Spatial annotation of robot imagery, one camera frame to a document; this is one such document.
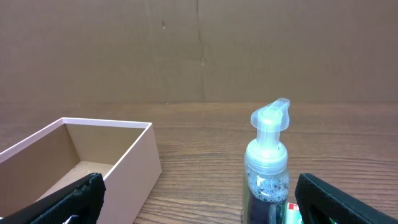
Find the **clear foam pump bottle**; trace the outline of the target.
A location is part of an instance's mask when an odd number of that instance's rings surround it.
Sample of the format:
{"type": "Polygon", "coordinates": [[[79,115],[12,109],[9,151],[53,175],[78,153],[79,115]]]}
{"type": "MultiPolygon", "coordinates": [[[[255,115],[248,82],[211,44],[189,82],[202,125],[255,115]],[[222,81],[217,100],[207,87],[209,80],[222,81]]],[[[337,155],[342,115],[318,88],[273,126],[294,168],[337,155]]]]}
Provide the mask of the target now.
{"type": "Polygon", "coordinates": [[[243,223],[282,223],[290,187],[288,152],[280,134],[289,127],[290,100],[279,98],[251,115],[257,136],[244,155],[243,223]]]}

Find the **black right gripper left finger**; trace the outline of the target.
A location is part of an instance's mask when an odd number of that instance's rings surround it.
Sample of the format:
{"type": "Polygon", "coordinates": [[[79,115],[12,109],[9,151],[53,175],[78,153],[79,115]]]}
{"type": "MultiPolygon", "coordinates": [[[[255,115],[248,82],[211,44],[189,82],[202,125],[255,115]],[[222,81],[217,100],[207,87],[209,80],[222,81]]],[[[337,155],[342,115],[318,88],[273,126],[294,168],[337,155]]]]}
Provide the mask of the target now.
{"type": "Polygon", "coordinates": [[[96,224],[106,186],[100,173],[90,173],[64,188],[1,219],[2,224],[96,224]]]}

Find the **green Dettol soap pack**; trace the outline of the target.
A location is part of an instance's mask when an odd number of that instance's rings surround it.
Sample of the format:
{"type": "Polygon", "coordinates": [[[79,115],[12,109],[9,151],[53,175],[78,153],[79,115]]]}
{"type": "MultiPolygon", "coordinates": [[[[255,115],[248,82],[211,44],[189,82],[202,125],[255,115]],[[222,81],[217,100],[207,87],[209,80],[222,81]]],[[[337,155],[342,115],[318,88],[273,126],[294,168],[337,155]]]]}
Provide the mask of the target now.
{"type": "Polygon", "coordinates": [[[303,224],[299,206],[288,202],[285,204],[283,224],[303,224]]]}

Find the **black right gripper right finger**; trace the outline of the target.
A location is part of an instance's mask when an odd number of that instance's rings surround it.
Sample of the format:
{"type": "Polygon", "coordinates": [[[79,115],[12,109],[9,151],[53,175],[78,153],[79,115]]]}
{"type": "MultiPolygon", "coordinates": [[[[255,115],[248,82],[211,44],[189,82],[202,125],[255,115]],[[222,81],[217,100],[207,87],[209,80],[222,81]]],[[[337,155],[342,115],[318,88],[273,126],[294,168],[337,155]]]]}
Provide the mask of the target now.
{"type": "Polygon", "coordinates": [[[299,175],[295,198],[304,224],[397,224],[395,218],[310,173],[299,175]]]}

